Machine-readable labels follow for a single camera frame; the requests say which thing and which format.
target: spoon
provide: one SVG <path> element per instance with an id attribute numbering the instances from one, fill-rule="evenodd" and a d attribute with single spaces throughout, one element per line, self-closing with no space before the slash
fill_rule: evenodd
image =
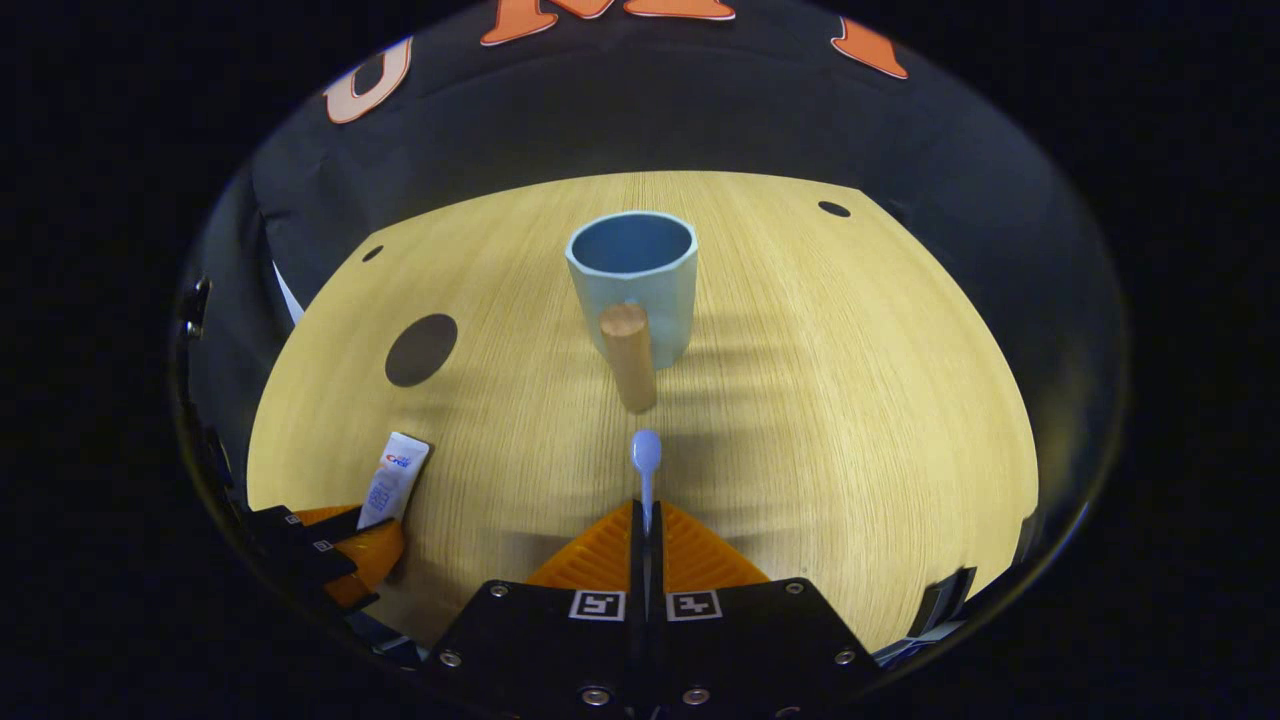
<path id="1" fill-rule="evenodd" d="M 653 527 L 653 471 L 662 462 L 662 441 L 658 433 L 636 430 L 631 438 L 631 464 L 640 473 L 640 505 L 644 507 L 644 534 Z"/>

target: mug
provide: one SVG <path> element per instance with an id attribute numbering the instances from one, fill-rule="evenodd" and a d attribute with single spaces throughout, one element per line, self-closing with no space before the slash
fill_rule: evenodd
<path id="1" fill-rule="evenodd" d="M 564 247 L 586 332 L 602 355 L 600 313 L 635 302 L 649 315 L 655 370 L 669 368 L 689 347 L 694 328 L 698 236 L 675 215 L 632 210 L 596 218 Z"/>

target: orange gripper pad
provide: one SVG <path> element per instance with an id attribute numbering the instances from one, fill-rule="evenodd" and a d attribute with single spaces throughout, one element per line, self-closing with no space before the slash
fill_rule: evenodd
<path id="1" fill-rule="evenodd" d="M 663 507 L 663 592 L 767 583 L 769 578 L 719 536 L 667 502 Z M 631 503 L 627 502 L 561 548 L 529 578 L 531 585 L 628 591 Z"/>
<path id="2" fill-rule="evenodd" d="M 303 525 L 312 525 L 342 515 L 353 507 L 360 506 L 317 507 L 294 512 L 294 515 L 302 520 Z M 401 528 L 399 520 L 392 520 L 334 543 L 334 548 L 356 564 L 356 571 L 325 583 L 324 589 L 339 607 L 351 607 L 371 594 L 374 588 L 392 571 L 396 561 L 404 552 L 404 530 Z"/>

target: mug rim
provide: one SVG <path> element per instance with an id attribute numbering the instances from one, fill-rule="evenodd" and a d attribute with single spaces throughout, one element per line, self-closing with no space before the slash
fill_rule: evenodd
<path id="1" fill-rule="evenodd" d="M 573 243 L 577 242 L 579 236 L 581 236 L 584 232 L 591 229 L 593 227 L 595 227 L 595 225 L 598 225 L 598 224 L 600 224 L 600 223 L 603 223 L 605 220 L 612 220 L 614 218 L 622 218 L 622 217 L 626 217 L 626 215 L 649 215 L 649 217 L 653 217 L 653 218 L 663 218 L 663 219 L 667 219 L 667 220 L 672 220 L 672 222 L 680 224 L 681 227 L 685 228 L 685 232 L 689 233 L 689 247 L 685 249 L 685 252 L 681 254 L 680 258 L 676 258 L 675 260 L 672 260 L 671 263 L 667 263 L 666 265 L 659 265 L 657 268 L 649 268 L 648 270 L 637 270 L 635 273 L 609 273 L 609 272 L 604 272 L 604 270 L 596 270 L 595 268 L 590 268 L 588 265 L 584 265 L 581 261 L 579 261 L 577 258 L 573 258 Z M 608 215 L 600 215 L 599 218 L 595 218 L 591 222 L 586 223 L 585 225 L 582 225 L 582 227 L 577 228 L 576 231 L 573 231 L 573 234 L 571 234 L 568 237 L 568 243 L 564 246 L 564 258 L 570 261 L 570 264 L 573 265 L 573 268 L 576 268 L 582 274 L 596 277 L 596 278 L 612 278 L 612 279 L 620 279 L 620 281 L 632 281 L 632 279 L 636 279 L 636 278 L 644 278 L 644 277 L 649 277 L 649 275 L 654 275 L 654 274 L 658 274 L 658 273 L 663 273 L 663 272 L 675 269 L 676 266 L 678 266 L 681 263 L 684 263 L 685 260 L 687 260 L 695 252 L 698 252 L 698 233 L 694 232 L 694 225 L 691 225 L 687 222 L 677 218 L 676 215 L 672 215 L 671 213 L 660 213 L 658 210 L 623 210 L 622 213 L 611 213 Z"/>

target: black background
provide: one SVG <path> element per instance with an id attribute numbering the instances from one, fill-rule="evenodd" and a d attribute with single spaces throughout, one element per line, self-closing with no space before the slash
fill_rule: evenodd
<path id="1" fill-rule="evenodd" d="M 8 284 L 38 292 L 10 302 L 19 716 L 415 702 L 239 566 L 180 468 L 163 382 L 173 282 L 225 179 L 303 96 L 449 4 L 372 5 L 42 3 L 15 22 Z M 1089 524 L 986 632 L 867 711 L 1263 714 L 1272 18 L 1170 1 L 840 9 L 1061 164 L 1108 237 L 1137 341 L 1126 450 Z"/>

